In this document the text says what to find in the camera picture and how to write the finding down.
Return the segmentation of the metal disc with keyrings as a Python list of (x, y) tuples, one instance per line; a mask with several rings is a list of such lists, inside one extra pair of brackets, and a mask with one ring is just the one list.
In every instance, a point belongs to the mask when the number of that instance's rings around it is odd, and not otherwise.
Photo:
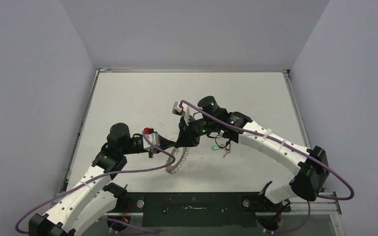
[(189, 148), (188, 147), (182, 147), (182, 148), (173, 148), (172, 155), (175, 157), (169, 157), (166, 161), (166, 167), (165, 171), (168, 174), (175, 174), (177, 173), (180, 168), (183, 166), (184, 162), (187, 159), (187, 156), (189, 154)]

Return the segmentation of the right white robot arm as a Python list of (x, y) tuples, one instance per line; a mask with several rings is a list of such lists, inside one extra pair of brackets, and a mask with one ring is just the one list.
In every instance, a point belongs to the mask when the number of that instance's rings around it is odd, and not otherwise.
[(191, 115), (190, 105), (179, 102), (173, 105), (172, 113), (181, 116), (175, 143), (177, 148), (196, 147), (201, 136), (217, 133), (230, 142), (256, 149), (287, 168), (292, 176), (267, 183), (259, 196), (259, 206), (265, 211), (272, 210), (281, 201), (292, 197), (310, 202), (317, 199), (329, 175), (323, 148), (309, 148), (288, 142), (249, 116), (221, 108), (213, 96), (202, 98), (197, 105), (196, 111), (202, 114), (200, 119)]

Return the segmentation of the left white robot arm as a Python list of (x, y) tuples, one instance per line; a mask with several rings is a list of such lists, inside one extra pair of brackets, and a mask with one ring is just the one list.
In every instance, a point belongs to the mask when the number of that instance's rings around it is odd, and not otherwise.
[(162, 152), (173, 164), (175, 157), (167, 149), (176, 143), (168, 140), (152, 128), (131, 135), (125, 123), (116, 123), (107, 135), (91, 165), (80, 181), (55, 199), (58, 203), (40, 215), (36, 213), (28, 222), (29, 236), (79, 236), (105, 213), (122, 211), (127, 206), (126, 189), (113, 182), (127, 164), (128, 154), (147, 153), (150, 157)]

